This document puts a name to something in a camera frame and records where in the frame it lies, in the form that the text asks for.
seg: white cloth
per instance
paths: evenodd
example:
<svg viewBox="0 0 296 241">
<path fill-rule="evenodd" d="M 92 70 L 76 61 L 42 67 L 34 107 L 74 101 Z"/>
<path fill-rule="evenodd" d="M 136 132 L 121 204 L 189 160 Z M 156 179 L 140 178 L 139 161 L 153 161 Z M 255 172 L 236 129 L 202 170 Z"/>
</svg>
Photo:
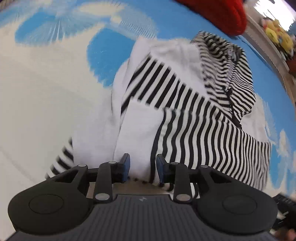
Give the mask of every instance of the white cloth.
<svg viewBox="0 0 296 241">
<path fill-rule="evenodd" d="M 75 165 L 87 164 L 96 168 L 110 160 L 119 161 L 124 153 L 129 153 L 130 175 L 141 180 L 149 178 L 151 148 L 161 123 L 162 111 L 132 100 L 125 115 L 120 115 L 128 84 L 147 55 L 164 62 L 194 92 L 209 99 L 202 80 L 199 49 L 195 45 L 183 39 L 160 41 L 140 37 L 130 58 L 119 68 L 112 93 L 104 97 L 74 133 Z M 263 119 L 264 111 L 256 103 L 252 112 L 243 116 L 242 129 L 258 141 L 265 142 L 267 135 Z M 65 170 L 58 162 L 54 167 L 58 172 Z"/>
<path fill-rule="evenodd" d="M 162 110 L 145 106 L 135 99 L 130 101 L 121 125 L 113 160 L 118 162 L 124 153 L 129 153 L 131 177 L 149 181 L 151 149 L 162 120 Z"/>
</svg>

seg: black and white striped fabric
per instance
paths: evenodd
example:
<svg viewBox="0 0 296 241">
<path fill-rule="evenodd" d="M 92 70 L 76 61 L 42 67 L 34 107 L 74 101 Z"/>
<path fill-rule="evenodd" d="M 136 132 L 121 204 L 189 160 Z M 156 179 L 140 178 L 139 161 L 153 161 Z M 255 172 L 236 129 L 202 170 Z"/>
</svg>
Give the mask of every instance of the black and white striped fabric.
<svg viewBox="0 0 296 241">
<path fill-rule="evenodd" d="M 245 51 L 211 33 L 200 32 L 191 41 L 200 51 L 203 75 L 211 101 L 239 128 L 256 98 Z"/>
<path fill-rule="evenodd" d="M 152 175 L 157 154 L 167 162 L 196 169 L 208 165 L 257 189 L 264 189 L 269 170 L 271 144 L 259 142 L 232 123 L 212 118 L 217 107 L 209 101 L 200 115 L 165 108 L 151 153 Z"/>
<path fill-rule="evenodd" d="M 50 166 L 50 170 L 46 173 L 45 179 L 58 175 L 70 168 L 76 166 L 73 158 L 73 145 L 70 138 L 61 153 L 57 156 L 55 162 Z"/>
<path fill-rule="evenodd" d="M 150 182 L 155 177 L 155 157 L 161 153 L 169 162 L 181 162 L 190 169 L 209 165 L 262 190 L 271 145 L 258 142 L 239 125 L 256 101 L 244 51 L 205 32 L 192 44 L 200 49 L 210 100 L 186 86 L 185 80 L 153 56 L 143 60 L 123 97 L 122 117 L 131 98 L 164 110 L 151 152 Z"/>
</svg>

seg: red fabric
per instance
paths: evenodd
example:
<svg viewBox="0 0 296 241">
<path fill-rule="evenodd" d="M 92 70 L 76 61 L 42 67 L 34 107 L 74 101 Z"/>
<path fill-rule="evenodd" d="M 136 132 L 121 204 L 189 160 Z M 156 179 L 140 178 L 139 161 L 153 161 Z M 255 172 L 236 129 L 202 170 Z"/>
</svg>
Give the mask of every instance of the red fabric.
<svg viewBox="0 0 296 241">
<path fill-rule="evenodd" d="M 247 26 L 242 0 L 177 0 L 228 35 L 240 35 Z"/>
<path fill-rule="evenodd" d="M 293 59 L 286 61 L 289 67 L 289 73 L 293 76 L 296 76 L 296 55 L 294 54 Z"/>
</svg>

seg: ribbed gray surface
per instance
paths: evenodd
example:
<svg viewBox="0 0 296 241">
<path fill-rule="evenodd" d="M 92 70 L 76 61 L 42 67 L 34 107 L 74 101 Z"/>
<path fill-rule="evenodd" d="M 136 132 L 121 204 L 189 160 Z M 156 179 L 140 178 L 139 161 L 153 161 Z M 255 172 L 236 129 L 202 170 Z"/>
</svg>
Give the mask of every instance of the ribbed gray surface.
<svg viewBox="0 0 296 241">
<path fill-rule="evenodd" d="M 78 227 L 52 236 L 16 232 L 8 241 L 209 241 L 275 240 L 269 233 L 230 236 L 206 226 L 189 205 L 168 195 L 118 195 L 110 204 L 98 204 Z"/>
</svg>

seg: plush toy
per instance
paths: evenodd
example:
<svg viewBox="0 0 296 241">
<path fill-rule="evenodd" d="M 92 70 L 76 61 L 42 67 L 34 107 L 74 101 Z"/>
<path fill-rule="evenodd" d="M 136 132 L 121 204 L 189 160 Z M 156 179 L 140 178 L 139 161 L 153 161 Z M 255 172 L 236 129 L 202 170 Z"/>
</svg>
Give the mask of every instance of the plush toy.
<svg viewBox="0 0 296 241">
<path fill-rule="evenodd" d="M 267 37 L 274 43 L 274 44 L 279 44 L 279 40 L 277 37 L 277 34 L 274 30 L 270 29 L 270 28 L 265 28 L 265 34 L 267 35 Z"/>
<path fill-rule="evenodd" d="M 281 46 L 284 51 L 293 56 L 293 41 L 289 34 L 281 27 L 279 20 L 265 18 L 261 20 L 261 26 L 267 37 L 276 45 Z"/>
</svg>

